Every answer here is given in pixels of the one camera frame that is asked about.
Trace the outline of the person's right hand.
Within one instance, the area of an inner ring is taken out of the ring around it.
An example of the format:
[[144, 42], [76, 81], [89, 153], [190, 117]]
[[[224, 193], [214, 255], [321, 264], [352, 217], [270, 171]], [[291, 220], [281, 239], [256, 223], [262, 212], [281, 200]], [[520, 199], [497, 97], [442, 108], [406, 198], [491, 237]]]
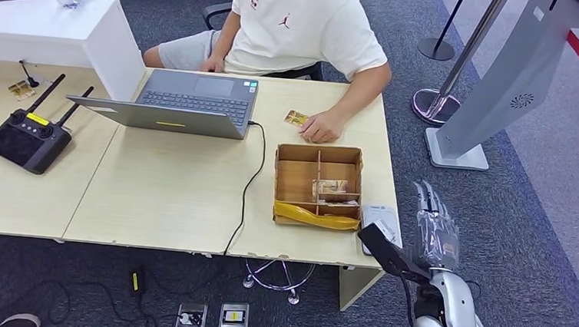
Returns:
[[218, 55], [212, 55], [200, 65], [199, 70], [210, 73], [224, 73], [224, 59]]

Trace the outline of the person's left hand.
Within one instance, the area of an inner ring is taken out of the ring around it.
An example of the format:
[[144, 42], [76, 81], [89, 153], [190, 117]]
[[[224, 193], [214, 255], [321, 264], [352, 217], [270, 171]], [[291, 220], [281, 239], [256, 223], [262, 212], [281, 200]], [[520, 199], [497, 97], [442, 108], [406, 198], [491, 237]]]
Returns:
[[306, 119], [299, 134], [308, 143], [332, 143], [342, 136], [348, 120], [341, 111], [327, 110]]

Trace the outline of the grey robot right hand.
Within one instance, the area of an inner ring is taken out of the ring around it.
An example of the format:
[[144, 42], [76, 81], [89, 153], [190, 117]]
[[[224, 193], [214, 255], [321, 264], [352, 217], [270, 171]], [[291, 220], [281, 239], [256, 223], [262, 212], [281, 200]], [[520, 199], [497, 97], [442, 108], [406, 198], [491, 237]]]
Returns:
[[419, 267], [454, 270], [459, 264], [459, 227], [440, 196], [425, 180], [413, 182], [417, 191], [417, 234], [412, 259]]

